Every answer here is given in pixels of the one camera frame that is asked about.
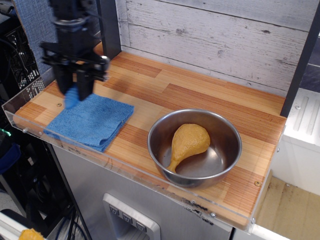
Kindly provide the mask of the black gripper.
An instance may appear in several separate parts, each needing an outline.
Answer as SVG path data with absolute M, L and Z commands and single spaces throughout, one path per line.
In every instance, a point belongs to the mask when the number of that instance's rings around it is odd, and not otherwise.
M 76 85 L 79 99 L 85 100 L 93 93 L 94 81 L 106 81 L 109 59 L 94 52 L 95 18 L 92 0 L 50 0 L 52 23 L 56 42 L 42 42 L 43 62 L 52 66 L 55 79 L 62 94 Z

